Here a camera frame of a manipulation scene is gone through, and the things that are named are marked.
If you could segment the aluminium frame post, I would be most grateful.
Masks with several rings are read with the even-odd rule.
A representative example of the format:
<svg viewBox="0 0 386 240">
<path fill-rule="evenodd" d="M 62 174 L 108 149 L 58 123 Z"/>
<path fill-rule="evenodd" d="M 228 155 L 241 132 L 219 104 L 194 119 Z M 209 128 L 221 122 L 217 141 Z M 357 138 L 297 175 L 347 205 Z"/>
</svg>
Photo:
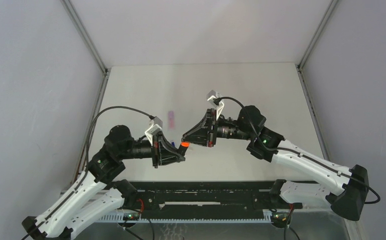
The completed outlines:
<svg viewBox="0 0 386 240">
<path fill-rule="evenodd" d="M 324 130 L 323 119 L 321 118 L 320 98 L 316 89 L 317 67 L 319 63 L 315 61 L 315 53 L 318 52 L 318 47 L 324 33 L 330 24 L 332 17 L 335 15 L 340 0 L 331 0 L 319 21 L 316 30 L 314 31 L 299 63 L 296 65 L 296 71 L 300 79 L 302 90 L 306 99 L 307 106 L 312 118 L 312 122 L 316 131 L 322 155 L 326 160 L 330 160 L 331 154 L 326 140 L 326 131 Z"/>
<path fill-rule="evenodd" d="M 100 70 L 100 79 L 99 79 L 99 88 L 97 90 L 93 108 L 92 108 L 92 114 L 89 120 L 89 125 L 86 130 L 86 134 L 84 137 L 83 145 L 81 148 L 79 161 L 77 170 L 81 171 L 85 168 L 85 161 L 83 157 L 86 156 L 88 151 L 86 150 L 86 142 L 89 140 L 89 130 L 91 127 L 91 124 L 93 122 L 94 117 L 100 110 L 100 106 L 103 100 L 104 91 L 108 82 L 108 67 L 105 65 L 102 57 L 99 54 L 99 51 L 97 50 L 97 47 L 95 46 L 90 34 L 88 33 L 87 28 L 85 27 L 84 23 L 82 22 L 82 19 L 80 15 L 78 14 L 75 5 L 71 0 L 61 0 L 60 1 L 63 8 L 67 12 L 67 15 L 69 16 L 70 20 L 72 21 L 75 29 L 77 30 L 79 36 L 81 37 L 81 40 L 83 41 L 86 49 L 92 56 L 93 60 L 95 61 L 96 65 L 98 66 Z"/>
</svg>

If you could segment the left aluminium frame post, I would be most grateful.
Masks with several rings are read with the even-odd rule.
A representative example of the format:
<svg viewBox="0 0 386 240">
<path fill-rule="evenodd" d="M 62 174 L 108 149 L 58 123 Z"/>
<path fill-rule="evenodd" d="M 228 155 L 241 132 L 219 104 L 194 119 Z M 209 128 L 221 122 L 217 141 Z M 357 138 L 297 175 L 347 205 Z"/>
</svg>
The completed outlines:
<svg viewBox="0 0 386 240">
<path fill-rule="evenodd" d="M 90 34 L 88 33 L 87 28 L 85 27 L 84 23 L 82 22 L 82 19 L 80 15 L 78 14 L 75 5 L 71 0 L 61 0 L 60 1 L 63 8 L 67 12 L 67 15 L 69 16 L 70 20 L 72 21 L 75 29 L 77 30 L 79 36 L 81 37 L 81 40 L 83 41 L 86 49 L 92 56 L 93 60 L 95 61 L 96 65 L 98 66 L 100 70 L 100 79 L 99 79 L 99 88 L 97 90 L 93 108 L 92 108 L 92 114 L 89 120 L 89 125 L 86 130 L 86 134 L 84 137 L 83 145 L 81 148 L 79 161 L 77 170 L 81 171 L 85 168 L 85 161 L 83 157 L 86 156 L 88 151 L 86 150 L 86 142 L 89 140 L 89 130 L 91 127 L 91 124 L 93 122 L 94 117 L 100 110 L 100 106 L 103 100 L 104 91 L 108 82 L 108 67 L 105 65 L 102 57 L 99 54 L 99 51 L 97 50 L 97 47 L 95 46 Z"/>
</svg>

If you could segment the pink marker pen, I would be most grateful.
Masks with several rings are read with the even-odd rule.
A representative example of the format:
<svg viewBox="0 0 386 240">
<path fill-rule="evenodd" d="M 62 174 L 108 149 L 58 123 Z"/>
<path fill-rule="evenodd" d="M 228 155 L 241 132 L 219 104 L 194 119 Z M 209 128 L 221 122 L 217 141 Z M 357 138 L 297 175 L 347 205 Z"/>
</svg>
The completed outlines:
<svg viewBox="0 0 386 240">
<path fill-rule="evenodd" d="M 175 129 L 175 118 L 174 117 L 168 118 L 168 128 L 169 129 Z"/>
</svg>

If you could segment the right aluminium frame post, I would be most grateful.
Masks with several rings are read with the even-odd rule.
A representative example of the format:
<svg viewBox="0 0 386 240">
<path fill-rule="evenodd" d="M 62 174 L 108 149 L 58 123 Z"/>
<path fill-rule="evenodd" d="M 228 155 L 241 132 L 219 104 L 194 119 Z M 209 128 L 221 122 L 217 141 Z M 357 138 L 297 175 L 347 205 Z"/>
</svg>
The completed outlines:
<svg viewBox="0 0 386 240">
<path fill-rule="evenodd" d="M 315 53 L 318 52 L 318 47 L 324 33 L 330 24 L 332 17 L 335 15 L 340 0 L 331 0 L 319 21 L 316 30 L 314 31 L 299 63 L 296 65 L 296 71 L 300 79 L 302 90 L 306 99 L 307 106 L 312 118 L 312 122 L 316 131 L 322 155 L 326 160 L 330 160 L 331 154 L 326 140 L 326 131 L 324 130 L 323 119 L 321 118 L 320 98 L 316 89 L 317 67 L 319 63 L 315 61 Z"/>
</svg>

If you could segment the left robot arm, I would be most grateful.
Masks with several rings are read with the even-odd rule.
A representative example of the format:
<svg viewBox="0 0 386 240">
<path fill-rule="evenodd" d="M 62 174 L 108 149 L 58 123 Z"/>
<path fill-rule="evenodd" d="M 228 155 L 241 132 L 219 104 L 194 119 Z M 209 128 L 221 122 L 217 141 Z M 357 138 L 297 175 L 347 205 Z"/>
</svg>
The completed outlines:
<svg viewBox="0 0 386 240">
<path fill-rule="evenodd" d="M 127 126 L 113 127 L 74 184 L 44 213 L 22 221 L 27 236 L 73 240 L 110 211 L 134 207 L 137 189 L 126 179 L 114 181 L 125 170 L 123 160 L 151 158 L 157 168 L 184 161 L 188 147 L 187 142 L 174 147 L 160 128 L 151 140 L 135 141 Z"/>
</svg>

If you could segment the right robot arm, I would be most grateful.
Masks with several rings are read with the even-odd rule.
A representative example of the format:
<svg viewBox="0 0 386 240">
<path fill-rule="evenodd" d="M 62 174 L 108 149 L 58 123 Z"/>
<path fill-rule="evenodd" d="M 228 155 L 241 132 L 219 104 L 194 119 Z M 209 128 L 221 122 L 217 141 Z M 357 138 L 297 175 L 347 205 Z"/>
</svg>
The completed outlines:
<svg viewBox="0 0 386 240">
<path fill-rule="evenodd" d="M 283 181 L 270 193 L 270 203 L 283 208 L 287 203 L 329 205 L 337 215 L 358 221 L 369 192 L 368 171 L 361 165 L 346 167 L 311 154 L 265 127 L 266 118 L 254 105 L 242 108 L 236 120 L 224 118 L 209 108 L 187 131 L 182 141 L 213 147 L 218 138 L 248 140 L 247 151 L 257 159 L 284 165 L 311 177 L 314 184 Z"/>
</svg>

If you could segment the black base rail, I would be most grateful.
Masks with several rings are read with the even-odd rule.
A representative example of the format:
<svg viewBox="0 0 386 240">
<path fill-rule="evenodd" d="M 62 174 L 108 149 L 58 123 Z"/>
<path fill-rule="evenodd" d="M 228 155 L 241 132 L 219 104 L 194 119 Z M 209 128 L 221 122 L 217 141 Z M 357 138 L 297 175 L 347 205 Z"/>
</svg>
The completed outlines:
<svg viewBox="0 0 386 240">
<path fill-rule="evenodd" d="M 278 196 L 276 181 L 133 181 L 136 200 L 123 206 L 142 211 L 143 217 L 238 218 L 260 211 L 287 212 L 302 203 Z"/>
</svg>

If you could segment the orange marker pen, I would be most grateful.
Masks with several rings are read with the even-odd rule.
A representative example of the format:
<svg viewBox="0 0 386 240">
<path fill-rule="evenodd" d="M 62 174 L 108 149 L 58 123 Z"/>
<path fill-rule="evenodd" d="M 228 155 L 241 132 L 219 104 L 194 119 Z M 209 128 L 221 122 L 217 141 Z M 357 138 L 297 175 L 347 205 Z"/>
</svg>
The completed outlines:
<svg viewBox="0 0 386 240">
<path fill-rule="evenodd" d="M 178 150 L 177 150 L 177 153 L 184 157 L 186 152 L 187 152 L 187 150 L 188 150 L 187 146 L 180 145 Z"/>
</svg>

